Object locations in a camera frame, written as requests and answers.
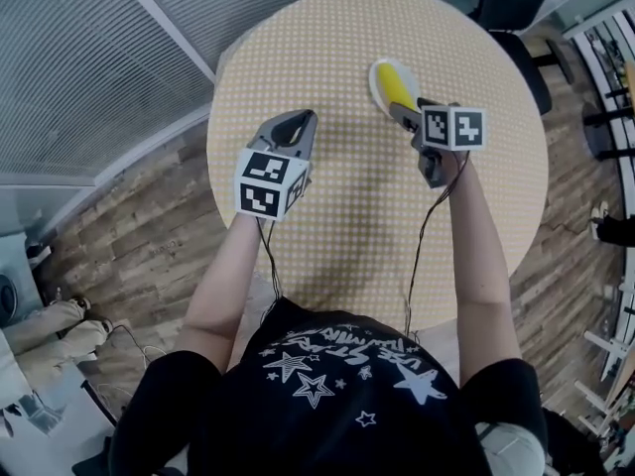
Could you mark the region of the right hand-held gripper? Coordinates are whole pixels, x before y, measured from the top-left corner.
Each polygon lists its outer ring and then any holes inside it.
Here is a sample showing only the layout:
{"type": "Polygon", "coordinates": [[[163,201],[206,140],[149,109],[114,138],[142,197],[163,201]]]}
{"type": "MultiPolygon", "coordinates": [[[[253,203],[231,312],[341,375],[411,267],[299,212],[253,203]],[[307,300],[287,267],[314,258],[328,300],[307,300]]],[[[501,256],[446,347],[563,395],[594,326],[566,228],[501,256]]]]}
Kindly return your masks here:
{"type": "Polygon", "coordinates": [[[424,97],[417,99],[417,106],[420,112],[391,102],[389,114],[414,133],[411,146],[419,154],[418,168],[430,188],[439,188],[447,184],[441,151],[467,153],[486,148],[486,112],[424,97]]]}

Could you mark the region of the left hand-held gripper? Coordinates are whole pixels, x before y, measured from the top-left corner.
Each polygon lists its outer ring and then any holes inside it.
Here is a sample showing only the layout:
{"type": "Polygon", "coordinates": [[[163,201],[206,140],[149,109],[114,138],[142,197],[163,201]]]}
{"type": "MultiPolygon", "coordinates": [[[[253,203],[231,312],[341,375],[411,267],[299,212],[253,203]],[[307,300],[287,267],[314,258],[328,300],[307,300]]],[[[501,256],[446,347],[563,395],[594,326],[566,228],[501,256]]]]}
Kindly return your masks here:
{"type": "Polygon", "coordinates": [[[283,221],[304,195],[318,126],[309,109],[289,111],[264,122],[256,137],[240,152],[234,173],[236,213],[283,221]],[[283,152],[273,141],[295,141],[283,152]]]}

